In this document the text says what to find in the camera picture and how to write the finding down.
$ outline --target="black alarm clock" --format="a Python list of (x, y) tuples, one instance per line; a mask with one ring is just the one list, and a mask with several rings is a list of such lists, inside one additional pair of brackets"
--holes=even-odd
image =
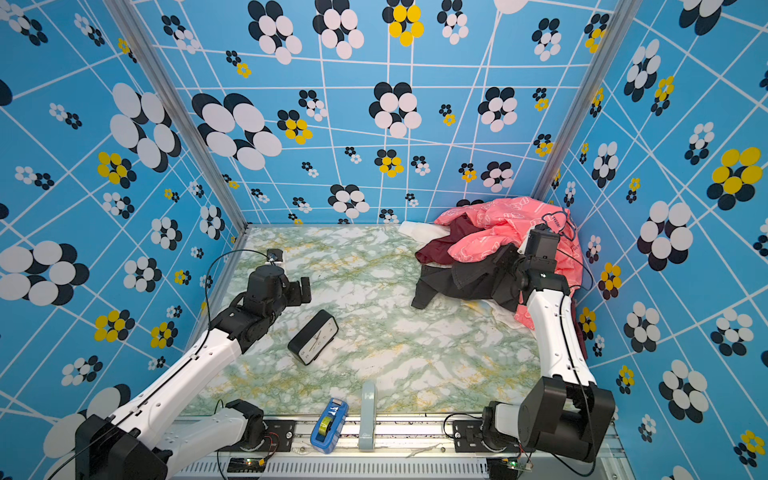
[(333, 315), (320, 310), (304, 328), (302, 328), (290, 342), (288, 350), (295, 355), (301, 363), (309, 365), (326, 348), (339, 332), (339, 324)]

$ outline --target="black cable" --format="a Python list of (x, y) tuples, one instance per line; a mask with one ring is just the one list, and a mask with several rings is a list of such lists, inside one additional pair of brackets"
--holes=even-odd
[(51, 476), (48, 477), (48, 480), (51, 480), (52, 478), (54, 478), (56, 476), (56, 474), (59, 473), (61, 471), (61, 469), (64, 468), (69, 462), (71, 462), (72, 460), (77, 458), (78, 455), (80, 455), (82, 452), (85, 452), (86, 450), (88, 450), (91, 447), (91, 445), (93, 445), (94, 443), (96, 443), (99, 440), (101, 440), (102, 438), (104, 438), (108, 433), (112, 432), (112, 430), (116, 429), (118, 427), (118, 425), (120, 425), (122, 422), (124, 422), (131, 415), (133, 415), (133, 412), (127, 414), (125, 417), (123, 417), (123, 419), (120, 422), (117, 422), (114, 425), (112, 425), (112, 427), (110, 427), (106, 432), (104, 432), (101, 435), (99, 435), (96, 439), (92, 440), (91, 443), (86, 445), (80, 452), (75, 453), (72, 457), (68, 458), (66, 462), (64, 462), (61, 465), (59, 465), (59, 467), (57, 469), (55, 469), (53, 473), (51, 473)]
[[(594, 448), (594, 429), (592, 428), (592, 415), (589, 412), (589, 401), (587, 400), (587, 393), (584, 391), (584, 386), (581, 384), (581, 380), (578, 378), (578, 373), (576, 372), (576, 365), (574, 364), (573, 357), (571, 356), (571, 348), (568, 346), (568, 338), (565, 336), (565, 326), (563, 325), (563, 303), (565, 303), (565, 299), (568, 299), (568, 301), (571, 300), (569, 296), (563, 295), (562, 300), (560, 301), (560, 330), (563, 333), (563, 340), (565, 340), (565, 351), (568, 352), (568, 360), (571, 362), (571, 368), (573, 368), (574, 375), (576, 376), (576, 382), (578, 382), (579, 389), (581, 390), (581, 394), (584, 396), (584, 409), (587, 411), (587, 425), (589, 426), (589, 435), (591, 437), (591, 444)], [(563, 465), (565, 465), (568, 470), (572, 471), (576, 475), (580, 477), (588, 477), (592, 475), (594, 472), (594, 467), (597, 465), (597, 459), (592, 461), (592, 468), (590, 468), (589, 473), (580, 473), (576, 472), (569, 464), (565, 463), (562, 458), (558, 457), (554, 453), (551, 453), (553, 457), (555, 457), (557, 460), (560, 461)]]
[[(222, 399), (219, 399), (218, 402), (216, 402), (216, 406), (214, 407), (214, 415), (216, 415), (216, 410), (219, 408), (219, 403), (221, 403), (221, 408), (224, 408), (224, 401)], [(216, 450), (216, 466), (219, 467), (219, 473), (221, 474), (221, 478), (224, 480), (227, 480), (227, 477), (224, 476), (224, 472), (221, 471), (221, 462), (219, 462), (219, 450)]]
[[(566, 257), (570, 257), (570, 258), (572, 258), (573, 260), (575, 260), (575, 261), (576, 261), (576, 263), (578, 263), (579, 265), (581, 265), (581, 268), (583, 268), (584, 270), (586, 270), (586, 271), (587, 271), (587, 273), (589, 273), (589, 278), (590, 278), (590, 280), (592, 280), (592, 283), (590, 284), (588, 291), (589, 291), (589, 290), (592, 290), (592, 287), (594, 286), (594, 277), (592, 276), (592, 272), (591, 272), (591, 271), (590, 271), (590, 270), (587, 268), (587, 266), (586, 266), (586, 265), (584, 265), (584, 262), (581, 262), (581, 261), (580, 261), (579, 259), (577, 259), (576, 257), (571, 257), (570, 255), (568, 255), (567, 253), (565, 253), (563, 250), (560, 250), (559, 248), (558, 248), (558, 252), (562, 253), (562, 254), (563, 254), (563, 255), (565, 255)], [(579, 288), (584, 288), (582, 285), (573, 285), (573, 286), (572, 286), (572, 287), (570, 287), (570, 288), (574, 288), (574, 287), (576, 287), (576, 286), (578, 286)]]
[(476, 416), (474, 416), (474, 415), (470, 415), (469, 413), (466, 413), (466, 412), (455, 412), (455, 413), (449, 413), (449, 414), (448, 414), (448, 415), (447, 415), (447, 416), (446, 416), (446, 417), (445, 417), (445, 418), (442, 420), (442, 432), (443, 432), (443, 433), (445, 433), (445, 436), (446, 436), (446, 437), (448, 437), (448, 438), (449, 438), (449, 439), (451, 439), (451, 440), (453, 440), (453, 437), (451, 437), (450, 435), (448, 435), (448, 432), (446, 432), (446, 431), (445, 431), (445, 424), (446, 424), (446, 423), (448, 423), (448, 419), (450, 419), (450, 418), (451, 418), (451, 417), (453, 417), (454, 415), (466, 415), (466, 416), (468, 416), (468, 417), (471, 417), (471, 418), (473, 418), (473, 419), (475, 419), (475, 420), (482, 420), (482, 417), (476, 417)]
[[(228, 251), (226, 253), (222, 253), (213, 262), (211, 262), (210, 266), (208, 267), (208, 271), (205, 273), (205, 278), (208, 278), (208, 276), (210, 275), (210, 269), (214, 268), (214, 265), (216, 265), (216, 262), (218, 262), (222, 258), (226, 257), (227, 255), (230, 255), (230, 254), (236, 253), (236, 252), (253, 252), (253, 253), (258, 253), (259, 255), (264, 255), (264, 258), (266, 258), (267, 260), (270, 259), (265, 253), (262, 253), (262, 252), (260, 252), (258, 250), (251, 250), (251, 249), (248, 249), (248, 248), (240, 248), (238, 250), (230, 250), (230, 251)], [(200, 351), (203, 349), (203, 345), (205, 345), (205, 342), (208, 340), (208, 335), (210, 335), (210, 331), (213, 329), (213, 323), (214, 323), (214, 320), (212, 318), (210, 318), (210, 305), (208, 304), (208, 283), (207, 282), (205, 283), (204, 293), (205, 293), (205, 305), (206, 305), (205, 310), (206, 310), (206, 312), (208, 314), (208, 330), (206, 330), (205, 338), (203, 338), (203, 341), (200, 342), (200, 346), (197, 347), (197, 351), (194, 353), (195, 356), (198, 353), (200, 353)]]
[[(265, 253), (262, 253), (262, 252), (260, 252), (260, 251), (257, 251), (257, 250), (251, 250), (251, 249), (247, 249), (247, 248), (243, 248), (243, 249), (239, 249), (239, 250), (230, 250), (229, 252), (226, 252), (226, 253), (223, 253), (223, 254), (219, 255), (219, 257), (218, 257), (218, 258), (216, 258), (216, 259), (215, 259), (215, 260), (214, 260), (214, 261), (213, 261), (213, 262), (210, 264), (210, 266), (208, 267), (208, 271), (206, 272), (206, 278), (208, 277), (208, 275), (210, 275), (210, 269), (212, 269), (212, 268), (214, 267), (214, 265), (216, 264), (216, 262), (217, 262), (217, 261), (219, 261), (220, 259), (222, 259), (222, 258), (226, 257), (227, 255), (230, 255), (231, 253), (235, 253), (235, 252), (253, 252), (253, 253), (258, 253), (259, 255), (264, 255), (264, 257), (265, 257), (265, 258), (269, 259), (269, 257), (268, 257), (268, 256), (267, 256)], [(210, 331), (211, 331), (211, 325), (212, 325), (212, 323), (213, 323), (213, 320), (210, 318), (210, 305), (208, 305), (208, 285), (207, 285), (207, 283), (206, 283), (206, 285), (205, 285), (205, 288), (204, 288), (204, 293), (205, 293), (205, 304), (206, 304), (206, 311), (207, 311), (207, 313), (208, 313), (208, 329), (207, 329), (207, 330), (206, 330), (206, 332), (205, 332), (205, 338), (203, 339), (203, 342), (202, 342), (202, 343), (200, 343), (200, 347), (198, 347), (197, 351), (195, 352), (195, 356), (196, 356), (198, 353), (200, 353), (200, 350), (203, 348), (203, 345), (204, 345), (204, 344), (205, 344), (205, 342), (208, 340), (208, 335), (210, 334)], [(184, 369), (184, 367), (185, 367), (185, 366), (187, 366), (187, 364), (188, 364), (188, 363), (189, 363), (191, 360), (192, 360), (191, 358), (187, 358), (187, 361), (186, 361), (186, 362), (184, 362), (184, 364), (183, 364), (181, 367), (179, 367), (179, 369), (178, 369), (178, 370), (176, 370), (175, 372), (173, 372), (173, 373), (172, 373), (172, 374), (171, 374), (171, 375), (170, 375), (170, 376), (169, 376), (169, 377), (168, 377), (168, 378), (167, 378), (167, 379), (166, 379), (164, 382), (162, 382), (162, 383), (160, 384), (160, 386), (158, 386), (158, 387), (157, 387), (157, 388), (156, 388), (156, 389), (155, 389), (155, 390), (154, 390), (152, 393), (150, 393), (150, 394), (147, 396), (147, 398), (145, 398), (145, 399), (144, 399), (144, 401), (143, 401), (143, 402), (141, 402), (140, 404), (138, 404), (138, 406), (136, 407), (136, 409), (135, 409), (133, 412), (130, 412), (130, 413), (128, 413), (128, 415), (126, 415), (125, 417), (123, 417), (123, 419), (122, 419), (122, 420), (120, 420), (120, 422), (117, 422), (117, 423), (113, 424), (113, 425), (112, 425), (112, 427), (110, 427), (110, 428), (109, 428), (109, 429), (108, 429), (106, 432), (104, 432), (104, 433), (102, 433), (101, 435), (99, 435), (99, 436), (98, 436), (96, 439), (92, 440), (92, 441), (91, 441), (91, 443), (89, 443), (88, 445), (86, 445), (86, 446), (85, 446), (85, 447), (84, 447), (82, 450), (80, 450), (80, 452), (76, 452), (76, 453), (75, 453), (75, 454), (74, 454), (72, 457), (70, 457), (70, 458), (69, 458), (69, 459), (68, 459), (66, 462), (64, 462), (64, 463), (62, 463), (61, 465), (59, 465), (59, 467), (58, 467), (56, 470), (54, 470), (54, 472), (53, 472), (53, 473), (52, 473), (52, 474), (51, 474), (51, 475), (48, 477), (48, 479), (47, 479), (47, 480), (51, 480), (52, 478), (54, 478), (54, 477), (56, 476), (56, 474), (57, 474), (57, 473), (59, 473), (59, 472), (61, 471), (61, 469), (62, 469), (62, 468), (64, 468), (64, 467), (65, 467), (65, 466), (66, 466), (66, 465), (67, 465), (69, 462), (71, 462), (72, 460), (74, 460), (75, 458), (77, 458), (77, 457), (78, 457), (78, 455), (80, 455), (82, 452), (85, 452), (86, 450), (88, 450), (88, 449), (89, 449), (89, 448), (90, 448), (90, 447), (91, 447), (91, 446), (92, 446), (94, 443), (96, 443), (96, 442), (98, 442), (99, 440), (101, 440), (102, 438), (104, 438), (104, 437), (105, 437), (105, 436), (106, 436), (108, 433), (110, 433), (110, 432), (112, 432), (113, 430), (115, 430), (115, 429), (116, 429), (116, 428), (117, 428), (117, 427), (118, 427), (118, 426), (119, 426), (119, 425), (120, 425), (122, 422), (124, 422), (125, 420), (127, 420), (127, 419), (128, 419), (128, 417), (130, 417), (131, 415), (133, 415), (133, 414), (134, 414), (134, 412), (135, 412), (136, 410), (140, 409), (142, 405), (144, 405), (145, 403), (147, 403), (147, 402), (149, 401), (149, 399), (150, 399), (150, 398), (152, 398), (152, 396), (153, 396), (155, 393), (157, 393), (157, 392), (158, 392), (160, 389), (162, 389), (162, 388), (163, 388), (163, 387), (164, 387), (164, 386), (165, 386), (165, 385), (166, 385), (168, 382), (170, 382), (170, 381), (171, 381), (171, 379), (172, 379), (172, 378), (174, 378), (174, 377), (175, 377), (175, 376), (176, 376), (176, 375), (177, 375), (177, 374), (178, 374), (178, 373), (179, 373), (179, 372), (180, 372), (182, 369)]]

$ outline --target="dark red cloth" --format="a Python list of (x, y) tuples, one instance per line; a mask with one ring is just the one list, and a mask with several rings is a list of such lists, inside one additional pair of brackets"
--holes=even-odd
[(483, 231), (481, 227), (472, 225), (467, 214), (456, 217), (449, 226), (451, 233), (447, 237), (434, 239), (416, 252), (416, 259), (419, 263), (435, 262), (441, 265), (451, 265), (456, 260), (448, 253), (448, 248), (470, 233)]

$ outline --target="green marble surface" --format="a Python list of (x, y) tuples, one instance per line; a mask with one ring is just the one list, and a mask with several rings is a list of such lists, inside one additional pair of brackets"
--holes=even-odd
[[(244, 399), (267, 415), (320, 413), (330, 397), (359, 412), (362, 384), (375, 379), (382, 413), (479, 411), (491, 400), (520, 402), (539, 378), (538, 347), (525, 328), (495, 321), (484, 302), (438, 295), (410, 306), (421, 247), (397, 226), (267, 227), (246, 248), (282, 248), (291, 280), (308, 276), (312, 302), (287, 308), (258, 343), (224, 369), (183, 411), (210, 415), (218, 399)], [(223, 305), (263, 263), (244, 253)], [(309, 366), (287, 349), (319, 310), (339, 333)]]

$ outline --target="vent grille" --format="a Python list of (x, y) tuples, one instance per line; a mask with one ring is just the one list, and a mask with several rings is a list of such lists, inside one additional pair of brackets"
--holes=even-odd
[[(226, 471), (229, 458), (221, 459)], [(174, 480), (217, 478), (216, 461), (203, 458), (174, 476)], [(484, 458), (272, 458), (267, 478), (488, 478)], [(228, 478), (253, 478), (253, 473), (229, 473)]]

